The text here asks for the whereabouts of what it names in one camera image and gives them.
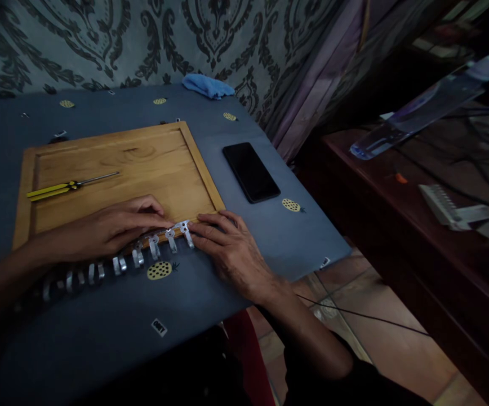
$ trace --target smartphone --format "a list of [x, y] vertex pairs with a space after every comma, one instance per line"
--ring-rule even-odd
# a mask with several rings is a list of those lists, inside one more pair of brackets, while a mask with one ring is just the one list
[[233, 174], [250, 203], [280, 195], [280, 189], [250, 143], [222, 148]]

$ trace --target plastic bottle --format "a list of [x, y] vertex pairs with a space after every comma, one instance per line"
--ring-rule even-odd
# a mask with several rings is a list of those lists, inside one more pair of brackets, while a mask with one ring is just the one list
[[428, 88], [350, 147], [356, 157], [369, 160], [404, 138], [427, 127], [484, 92], [489, 81], [489, 56], [459, 76], [448, 75]]

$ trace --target blue tablecloth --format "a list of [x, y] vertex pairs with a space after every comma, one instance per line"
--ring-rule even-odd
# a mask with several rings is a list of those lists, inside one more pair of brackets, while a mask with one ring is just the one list
[[[44, 145], [61, 130], [70, 139], [186, 121], [228, 210], [240, 214], [268, 265], [291, 281], [338, 261], [350, 247], [282, 161], [261, 128], [234, 97], [208, 100], [181, 85], [95, 93], [63, 91], [0, 100], [0, 258], [11, 247], [23, 149]], [[153, 100], [166, 98], [164, 104]], [[68, 99], [75, 108], [63, 108]], [[29, 118], [21, 117], [27, 113]], [[224, 113], [235, 115], [231, 121]], [[222, 147], [250, 142], [281, 195], [251, 205]], [[305, 208], [294, 213], [289, 198]], [[210, 259], [177, 241], [179, 271], [153, 282], [145, 269], [65, 297], [35, 314], [0, 343], [0, 403], [66, 404], [76, 396], [169, 350], [250, 304], [213, 273]], [[153, 329], [160, 320], [168, 332]]]

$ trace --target yellow screwdriver handle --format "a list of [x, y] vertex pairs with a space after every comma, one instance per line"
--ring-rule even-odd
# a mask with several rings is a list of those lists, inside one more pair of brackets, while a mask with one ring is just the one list
[[37, 191], [33, 191], [33, 192], [29, 192], [26, 194], [26, 196], [28, 198], [31, 198], [31, 197], [34, 197], [34, 196], [38, 196], [38, 195], [42, 195], [44, 193], [49, 193], [49, 192], [52, 192], [52, 191], [55, 191], [55, 190], [58, 190], [58, 189], [68, 189], [70, 187], [70, 184], [69, 183], [61, 183], [61, 184], [58, 184], [58, 185], [55, 185], [55, 186], [49, 186], [48, 188], [45, 188], [45, 189], [40, 189], [40, 190], [37, 190]]
[[67, 192], [69, 191], [70, 189], [69, 188], [62, 188], [62, 189], [57, 189], [57, 190], [53, 190], [52, 192], [47, 192], [47, 193], [43, 193], [41, 195], [36, 195], [36, 196], [33, 196], [33, 197], [30, 197], [30, 201], [37, 201], [37, 200], [41, 200], [43, 198], [46, 198], [46, 197], [51, 197], [51, 196], [55, 196], [55, 195], [60, 195], [61, 193], [64, 193], [64, 192]]

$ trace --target wooden tray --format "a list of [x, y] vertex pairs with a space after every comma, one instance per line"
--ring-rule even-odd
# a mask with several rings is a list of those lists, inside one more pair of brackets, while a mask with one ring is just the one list
[[[77, 191], [37, 202], [26, 197], [33, 190], [115, 171], [120, 174]], [[224, 209], [184, 121], [29, 148], [23, 155], [13, 248], [35, 234], [149, 193], [176, 223]]]

